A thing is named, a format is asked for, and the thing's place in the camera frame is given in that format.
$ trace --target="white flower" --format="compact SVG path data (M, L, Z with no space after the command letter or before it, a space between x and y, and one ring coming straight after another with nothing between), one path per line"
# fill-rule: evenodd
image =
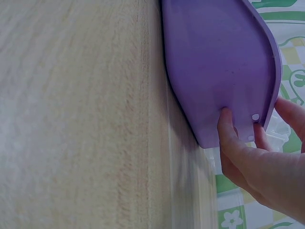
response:
M232 214L225 212L224 222L221 223L223 228L236 229L237 225L241 225L243 220L239 218L239 210L235 210Z

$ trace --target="purple dustpan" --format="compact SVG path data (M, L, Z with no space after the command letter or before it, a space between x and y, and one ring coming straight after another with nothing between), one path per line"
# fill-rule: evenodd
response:
M166 67L202 148L219 146L217 121L228 107L239 137L268 126L281 82L281 58L248 0L163 0Z

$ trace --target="hand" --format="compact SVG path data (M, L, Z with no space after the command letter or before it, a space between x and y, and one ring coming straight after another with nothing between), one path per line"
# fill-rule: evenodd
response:
M302 141L305 151L305 110L278 98L275 109ZM218 121L223 174L260 204L305 223L305 154L272 152L262 126L254 124L257 149L238 139L232 113L224 108Z

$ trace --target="white dot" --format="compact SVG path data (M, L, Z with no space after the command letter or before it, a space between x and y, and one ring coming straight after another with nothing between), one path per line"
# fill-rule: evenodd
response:
M257 121L257 120L259 119L259 114L254 114L254 115L252 115L252 119L253 119L254 121Z

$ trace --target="light wood grain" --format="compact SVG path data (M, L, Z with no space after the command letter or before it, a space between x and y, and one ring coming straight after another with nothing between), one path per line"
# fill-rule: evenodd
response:
M217 227L156 0L0 1L0 123L2 229Z

